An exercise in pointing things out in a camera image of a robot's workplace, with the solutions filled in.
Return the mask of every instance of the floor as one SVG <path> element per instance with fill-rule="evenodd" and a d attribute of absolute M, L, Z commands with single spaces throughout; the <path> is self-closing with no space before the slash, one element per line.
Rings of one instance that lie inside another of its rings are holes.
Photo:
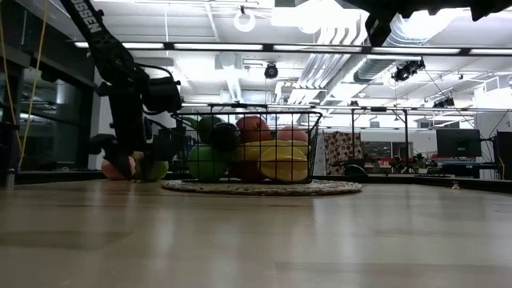
<path fill-rule="evenodd" d="M 512 197 L 368 185 L 328 198 L 107 181 L 0 195 L 0 287 L 510 287 Z"/>

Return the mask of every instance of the computer monitor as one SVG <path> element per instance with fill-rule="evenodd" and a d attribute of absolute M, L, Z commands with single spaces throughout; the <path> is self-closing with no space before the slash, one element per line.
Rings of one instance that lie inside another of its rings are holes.
<path fill-rule="evenodd" d="M 438 156 L 481 157 L 480 130 L 438 129 Z"/>

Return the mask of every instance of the woven round rug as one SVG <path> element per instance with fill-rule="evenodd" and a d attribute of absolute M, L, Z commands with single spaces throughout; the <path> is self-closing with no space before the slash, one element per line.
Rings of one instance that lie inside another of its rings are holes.
<path fill-rule="evenodd" d="M 317 196 L 361 192 L 361 184 L 340 181 L 314 180 L 311 184 L 245 184 L 245 183 L 197 183 L 180 180 L 167 181 L 163 189 L 205 194 L 229 194 L 250 196 Z"/>

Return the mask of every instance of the yellow fruit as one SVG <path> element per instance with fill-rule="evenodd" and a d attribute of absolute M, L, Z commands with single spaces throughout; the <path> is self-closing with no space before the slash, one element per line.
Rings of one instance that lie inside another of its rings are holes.
<path fill-rule="evenodd" d="M 291 141 L 291 140 L 270 140 L 261 142 L 250 142 L 241 145 L 236 149 L 233 156 L 233 161 L 258 161 L 260 156 L 268 151 L 270 148 L 275 147 L 293 147 L 299 149 L 302 154 L 308 155 L 310 147 L 304 141 Z"/>
<path fill-rule="evenodd" d="M 307 178 L 308 161 L 298 148 L 270 147 L 262 154 L 258 168 L 270 179 L 300 182 Z"/>

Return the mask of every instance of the metal wire basket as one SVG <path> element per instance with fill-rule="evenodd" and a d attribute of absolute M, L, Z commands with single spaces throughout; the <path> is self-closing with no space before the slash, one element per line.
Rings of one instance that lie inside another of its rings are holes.
<path fill-rule="evenodd" d="M 179 155 L 182 181 L 311 183 L 321 113 L 215 107 L 174 116 L 192 137 Z"/>

